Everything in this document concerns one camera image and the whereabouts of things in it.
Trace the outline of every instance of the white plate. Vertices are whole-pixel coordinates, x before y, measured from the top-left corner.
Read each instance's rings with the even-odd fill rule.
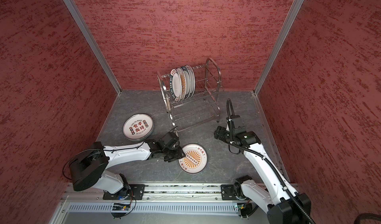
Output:
[[[185,66],[182,66],[181,69],[183,70],[184,76],[185,76],[185,84],[186,84],[185,98],[188,98],[189,92],[191,90],[191,78],[189,76],[188,69]]]
[[[194,79],[194,73],[192,67],[189,65],[185,65],[185,67],[188,69],[189,77],[190,77],[190,91],[189,91],[189,96],[191,97],[194,94],[194,88],[195,86],[195,79]]]
[[[131,141],[145,140],[154,130],[152,118],[146,114],[130,117],[123,126],[123,133]]]
[[[204,148],[197,144],[189,144],[183,147],[185,157],[179,160],[182,170],[189,174],[197,174],[205,169],[208,156]]]
[[[185,81],[185,75],[183,73],[183,70],[181,68],[176,68],[177,73],[180,75],[180,80],[181,80],[181,96],[180,100],[183,100],[185,98],[185,91],[187,88],[186,81]]]
[[[181,80],[177,69],[172,69],[169,76],[169,91],[175,102],[180,101],[181,96]]]

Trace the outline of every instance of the dish rack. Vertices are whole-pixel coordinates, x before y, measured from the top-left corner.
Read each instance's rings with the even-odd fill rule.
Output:
[[[174,101],[169,91],[170,74],[160,75],[157,72],[166,111],[172,126],[178,132],[213,119],[219,122],[221,109],[217,104],[217,97],[218,93],[225,90],[221,85],[221,69],[211,58],[204,65],[192,69],[195,77],[193,96],[178,102]]]

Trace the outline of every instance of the plate with chinese characters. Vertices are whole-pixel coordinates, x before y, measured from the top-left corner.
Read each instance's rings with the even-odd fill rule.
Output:
[[[197,174],[205,169],[208,155],[204,148],[197,144],[188,144],[183,147],[185,157],[179,160],[182,170],[188,174]]]
[[[185,81],[185,75],[184,75],[184,72],[183,72],[183,70],[181,68],[176,68],[176,69],[177,69],[177,72],[180,75],[180,81],[181,81],[180,100],[183,100],[185,98],[185,92],[186,92],[186,88],[187,88],[187,84],[186,84],[186,81]]]
[[[153,130],[154,122],[146,114],[136,114],[130,117],[123,126],[123,134],[130,141],[143,141]]]
[[[177,69],[172,69],[169,74],[169,91],[175,102],[180,101],[180,96],[182,94],[181,87],[180,75],[177,72]]]

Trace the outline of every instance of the black cable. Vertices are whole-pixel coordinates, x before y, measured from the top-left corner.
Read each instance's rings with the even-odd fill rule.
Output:
[[[233,110],[233,104],[232,104],[232,101],[230,100],[230,98],[228,98],[226,100],[226,111],[227,111],[227,122],[229,123],[229,139],[230,141],[233,141],[233,121],[231,120],[231,117],[230,116],[234,116],[234,110]],[[228,149],[230,151],[230,153],[233,153],[235,155],[238,155],[241,153],[241,150],[238,150],[237,153],[234,153],[230,150],[230,145],[228,145]]]
[[[171,130],[169,130],[169,132],[173,132],[173,130],[178,127],[178,126],[175,126],[174,128],[172,128]]]
[[[68,161],[64,164],[64,166],[62,167],[62,175],[63,175],[65,178],[67,178],[68,180],[71,180],[69,177],[67,177],[67,176],[65,175],[65,172],[64,172],[64,170],[65,170],[65,166],[69,163],[69,161],[70,161],[70,160],[68,160]]]
[[[144,141],[139,146],[135,146],[135,147],[122,148],[122,149],[113,149],[113,150],[103,150],[103,151],[111,151],[111,153],[114,153],[115,151],[118,151],[118,150],[130,150],[130,149],[135,149],[135,148],[138,149],[143,144],[144,144]]]
[[[129,211],[129,212],[127,212],[127,213],[125,213],[123,216],[120,216],[119,218],[121,218],[121,217],[124,217],[124,216],[127,216],[128,214],[130,214],[134,209],[135,209],[135,207],[136,207],[136,198],[134,198],[134,196],[132,195],[132,190],[130,189],[130,191],[131,191],[131,198],[133,198],[134,200],[135,200],[135,205],[134,205],[134,207]]]
[[[361,213],[356,217],[354,224],[360,224],[361,220],[366,219],[381,221],[381,216],[373,213]]]
[[[254,155],[258,155],[260,158],[262,158],[270,166],[270,168],[273,170],[274,174],[277,176],[277,178],[278,178],[280,184],[282,185],[283,189],[286,191],[287,195],[291,198],[291,201],[298,207],[298,209],[303,214],[303,216],[306,217],[311,224],[316,224],[315,221],[308,215],[308,213],[303,209],[303,207],[300,205],[300,203],[295,199],[295,197],[288,190],[288,188],[287,188],[286,184],[284,183],[282,177],[280,176],[279,172],[274,167],[274,165],[271,163],[271,161],[268,160],[266,157],[264,157],[264,155],[262,155],[261,153],[256,152],[254,150],[250,150],[246,147],[238,146],[235,143],[236,143],[235,141],[232,141],[231,145],[240,149],[240,150],[244,150],[244,151],[253,153]]]
[[[255,207],[255,208],[253,208],[253,210],[247,215],[247,216],[251,216],[257,209],[258,209],[258,205]]]
[[[245,218],[245,217],[250,217],[251,215],[253,215],[253,213],[256,211],[258,209],[258,205],[256,205],[254,208],[253,208],[253,210],[249,213],[249,214],[247,214],[246,216],[242,216],[243,218]]]

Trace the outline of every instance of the plate rim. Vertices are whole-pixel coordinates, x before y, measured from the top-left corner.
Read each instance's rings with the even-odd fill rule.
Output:
[[[184,73],[185,82],[187,81],[187,77],[185,76],[185,72],[189,76],[189,93],[187,93],[187,90],[186,90],[186,87],[185,87],[185,97],[184,97],[184,99],[186,99],[186,98],[190,97],[189,95],[191,94],[192,81],[191,81],[191,75],[189,74],[188,69],[185,66],[181,66],[181,69],[183,70],[183,73]]]
[[[131,138],[128,138],[128,137],[126,136],[126,133],[124,133],[124,126],[126,126],[126,123],[128,122],[128,120],[130,120],[131,118],[133,118],[133,117],[135,117],[135,116],[138,116],[138,115],[146,115],[147,117],[149,117],[149,118],[151,119],[151,121],[152,121],[152,129],[151,129],[150,132],[148,132],[148,134],[146,135],[146,137],[143,136],[142,138],[139,138],[139,139],[131,139]],[[122,132],[123,132],[123,135],[124,135],[127,139],[129,139],[130,141],[143,141],[143,140],[145,140],[148,136],[150,136],[151,133],[152,133],[153,131],[154,131],[154,120],[152,119],[152,117],[151,117],[150,115],[145,114],[145,113],[138,113],[138,114],[132,115],[131,117],[129,117],[129,118],[124,122],[124,124],[123,124],[123,126],[122,126]]]
[[[196,79],[194,78],[194,71],[193,71],[192,67],[191,67],[190,65],[185,65],[185,68],[187,68],[188,70],[189,70],[189,68],[188,68],[187,66],[188,66],[188,67],[190,68],[190,70],[192,71],[192,77],[193,77],[193,83],[194,83],[192,94],[191,94],[191,92],[189,91],[189,94],[191,94],[191,95],[188,96],[188,97],[192,97],[193,94],[194,94],[194,90],[195,90],[195,88],[196,88]]]
[[[182,88],[181,88],[181,95],[180,95],[180,100],[183,100],[183,99],[185,98],[185,92],[186,92],[186,88],[187,88],[187,82],[186,82],[186,80],[185,80],[185,75],[184,75],[183,70],[182,70],[180,67],[176,68],[176,70],[178,70],[178,69],[180,69],[180,71],[179,71],[179,77],[180,77],[180,84],[181,84],[181,85],[183,84],[183,82],[181,81],[181,73],[183,73],[183,76],[184,76],[185,91],[184,91],[184,96],[183,96],[183,98],[181,98],[182,95],[183,95],[183,89],[182,89]]]
[[[205,155],[207,155],[207,163],[205,164],[205,167],[204,167],[202,170],[200,170],[199,172],[197,172],[197,173],[188,173],[187,171],[183,170],[183,168],[181,168],[180,160],[182,160],[183,158],[179,159],[177,163],[179,164],[180,169],[181,169],[182,171],[184,171],[185,173],[187,173],[187,174],[198,174],[198,173],[202,172],[202,171],[208,166],[209,159],[208,159],[207,151],[204,149],[204,147],[202,147],[201,145],[196,144],[196,143],[189,143],[189,144],[183,146],[182,149],[184,149],[184,148],[185,148],[186,146],[188,146],[188,145],[198,145],[198,146],[200,146],[200,147],[205,151]]]
[[[178,71],[177,69],[171,69],[171,72],[169,73],[169,91],[171,92],[171,95],[172,95],[172,98],[174,99],[175,102],[178,102],[180,101],[180,97],[181,97],[181,93],[182,93],[182,86],[180,86],[180,96],[179,97],[176,97],[174,91],[173,91],[173,75],[171,74],[172,71],[175,70],[176,73],[178,74]]]

